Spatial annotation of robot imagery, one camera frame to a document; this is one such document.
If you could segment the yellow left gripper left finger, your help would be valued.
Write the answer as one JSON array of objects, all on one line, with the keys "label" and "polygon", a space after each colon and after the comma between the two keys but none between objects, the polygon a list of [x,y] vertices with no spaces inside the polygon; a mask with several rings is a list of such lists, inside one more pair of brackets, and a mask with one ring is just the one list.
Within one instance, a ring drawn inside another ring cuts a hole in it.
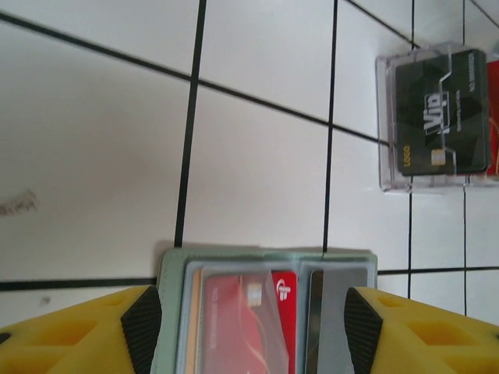
[{"label": "yellow left gripper left finger", "polygon": [[1,371],[149,373],[160,328],[157,288],[128,288],[4,326]]}]

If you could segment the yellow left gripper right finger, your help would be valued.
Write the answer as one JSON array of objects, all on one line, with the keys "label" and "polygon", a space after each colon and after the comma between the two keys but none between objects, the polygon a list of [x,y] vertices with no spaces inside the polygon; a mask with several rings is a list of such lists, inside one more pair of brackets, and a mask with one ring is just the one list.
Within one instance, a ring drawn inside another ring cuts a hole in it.
[{"label": "yellow left gripper right finger", "polygon": [[496,373],[498,327],[368,287],[345,298],[356,373]]}]

